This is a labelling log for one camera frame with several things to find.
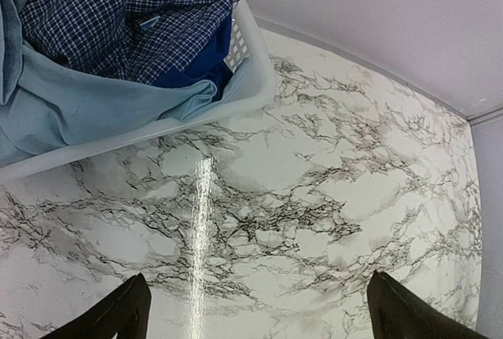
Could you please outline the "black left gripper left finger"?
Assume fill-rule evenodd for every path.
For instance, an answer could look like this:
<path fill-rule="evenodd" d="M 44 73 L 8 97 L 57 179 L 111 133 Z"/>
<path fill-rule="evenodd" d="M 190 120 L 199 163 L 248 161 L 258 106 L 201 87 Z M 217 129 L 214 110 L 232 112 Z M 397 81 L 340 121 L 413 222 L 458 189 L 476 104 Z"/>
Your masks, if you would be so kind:
<path fill-rule="evenodd" d="M 128 278 L 82 315 L 45 339 L 142 338 L 147 336 L 152 294 L 143 274 Z"/>

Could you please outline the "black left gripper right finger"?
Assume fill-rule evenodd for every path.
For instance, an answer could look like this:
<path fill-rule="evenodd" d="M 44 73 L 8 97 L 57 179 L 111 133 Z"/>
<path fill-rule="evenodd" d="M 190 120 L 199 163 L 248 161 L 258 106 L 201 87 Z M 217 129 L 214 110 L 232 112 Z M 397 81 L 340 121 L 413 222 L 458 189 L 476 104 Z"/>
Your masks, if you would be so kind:
<path fill-rule="evenodd" d="M 436 311 L 385 272 L 373 272 L 367 298 L 375 338 L 484 338 Z"/>

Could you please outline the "blue checked shirt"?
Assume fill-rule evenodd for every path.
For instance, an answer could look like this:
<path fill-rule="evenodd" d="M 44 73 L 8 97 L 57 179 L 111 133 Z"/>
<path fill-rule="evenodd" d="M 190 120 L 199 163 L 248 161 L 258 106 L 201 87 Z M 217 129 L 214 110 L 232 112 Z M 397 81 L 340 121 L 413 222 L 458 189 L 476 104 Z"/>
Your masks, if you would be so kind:
<path fill-rule="evenodd" d="M 24 38 L 52 61 L 79 72 L 151 84 L 143 30 L 154 24 L 143 0 L 28 0 Z"/>

